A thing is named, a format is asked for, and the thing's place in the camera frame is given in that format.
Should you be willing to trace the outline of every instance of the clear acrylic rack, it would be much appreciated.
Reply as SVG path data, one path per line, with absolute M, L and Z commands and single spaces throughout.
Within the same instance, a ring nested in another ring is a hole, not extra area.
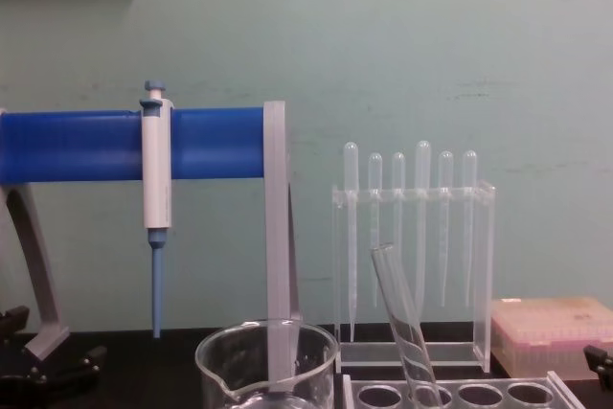
M 402 258 L 421 322 L 472 322 L 472 341 L 427 344 L 432 364 L 480 366 L 488 372 L 495 189 L 478 180 L 472 150 L 456 171 L 450 151 L 441 152 L 431 169 L 431 147 L 421 141 L 413 187 L 407 187 L 402 153 L 385 163 L 380 154 L 370 154 L 366 181 L 360 181 L 358 146 L 347 143 L 344 185 L 332 190 L 337 366 L 400 365 L 393 342 L 354 336 L 356 324 L 388 322 L 370 251 L 389 242 Z M 384 170 L 391 173 L 388 184 Z M 431 181 L 431 170 L 436 180 Z M 350 325 L 348 340 L 341 336 L 343 324 Z
M 428 387 L 411 395 L 405 381 L 360 381 L 343 375 L 346 409 L 585 409 L 554 372 L 541 378 L 447 380 L 438 382 L 441 404 L 424 401 Z M 386 401 L 384 406 L 377 404 Z

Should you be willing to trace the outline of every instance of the plastic stand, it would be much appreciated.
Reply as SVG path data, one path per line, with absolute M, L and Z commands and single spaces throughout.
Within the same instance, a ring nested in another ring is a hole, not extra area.
M 352 331 L 356 324 L 388 323 L 383 303 L 377 300 L 370 252 L 389 242 L 398 250 L 414 287 L 421 322 L 473 325 L 471 341 L 428 343 L 432 364 L 489 371 L 495 189 L 477 180 L 475 152 L 462 157 L 459 185 L 454 185 L 449 151 L 439 155 L 438 181 L 430 180 L 430 155 L 430 145 L 420 142 L 415 183 L 410 187 L 404 155 L 394 154 L 391 167 L 385 168 L 391 171 L 389 184 L 384 185 L 381 155 L 368 157 L 364 169 L 368 181 L 360 182 L 358 147 L 345 145 L 344 187 L 332 191 L 334 329 L 341 343 L 338 370 L 400 366 L 394 343 L 361 341 L 353 332 L 341 336 L 341 325 L 348 323 Z
M 0 187 L 41 314 L 42 328 L 28 345 L 40 359 L 66 338 L 68 329 L 61 322 L 28 184 L 141 180 L 141 149 L 140 112 L 0 111 Z M 284 102 L 173 110 L 171 162 L 172 179 L 263 179 L 268 317 L 299 318 Z M 279 359 L 289 357 L 281 353 Z

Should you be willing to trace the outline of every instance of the painted wall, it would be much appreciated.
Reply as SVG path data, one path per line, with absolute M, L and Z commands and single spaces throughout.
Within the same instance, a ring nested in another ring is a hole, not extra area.
M 613 307 L 610 5 L 0 0 L 0 105 L 138 109 L 150 78 L 181 107 L 286 100 L 312 322 L 332 315 L 329 191 L 348 140 L 388 158 L 420 139 L 436 152 L 475 149 L 482 178 L 498 189 L 496 296 L 589 294 Z M 262 317 L 261 181 L 174 190 L 165 326 Z M 37 185 L 35 196 L 71 327 L 148 328 L 140 185 Z M 32 305 L 6 216 L 0 226 L 0 309 Z

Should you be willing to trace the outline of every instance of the black countertop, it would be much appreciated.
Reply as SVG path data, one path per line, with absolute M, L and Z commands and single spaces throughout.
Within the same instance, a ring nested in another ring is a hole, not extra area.
M 50 370 L 74 363 L 99 345 L 107 347 L 108 357 L 96 390 L 53 408 L 201 408 L 200 376 L 193 354 L 210 332 L 211 329 L 164 331 L 159 340 L 153 340 L 150 331 L 73 333 L 47 359 Z M 402 379 L 400 368 L 344 372 L 356 379 Z M 490 375 L 476 368 L 440 368 L 435 373 L 439 379 L 505 376 L 495 364 Z M 597 380 L 566 383 L 587 409 L 613 408 L 613 392 L 602 392 Z

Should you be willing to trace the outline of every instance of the transfer pipette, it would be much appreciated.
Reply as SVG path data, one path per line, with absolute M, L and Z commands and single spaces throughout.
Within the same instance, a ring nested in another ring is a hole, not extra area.
M 465 303 L 470 305 L 470 272 L 472 270 L 474 188 L 477 187 L 477 154 L 465 152 L 462 158 L 462 186 L 465 188 L 464 204 L 464 281 Z
M 439 155 L 439 270 L 441 271 L 441 307 L 444 307 L 447 285 L 447 262 L 449 260 L 449 198 L 453 187 L 453 154 L 449 151 Z
M 392 189 L 394 189 L 394 246 L 398 257 L 402 257 L 402 207 L 406 187 L 406 165 L 404 154 L 396 152 L 392 159 Z
M 357 311 L 357 194 L 360 190 L 357 145 L 346 143 L 343 154 L 345 161 L 345 194 L 347 196 L 349 323 L 350 340 L 353 342 Z
M 418 193 L 417 228 L 417 282 L 415 284 L 415 304 L 421 318 L 425 294 L 425 202 L 430 188 L 430 143 L 420 141 L 415 152 L 415 188 Z
M 379 200 L 383 188 L 383 159 L 378 153 L 372 153 L 368 159 L 368 188 L 371 192 L 371 249 L 377 248 L 379 242 Z M 372 274 L 373 282 L 373 305 L 376 307 L 376 293 L 378 283 L 375 269 Z

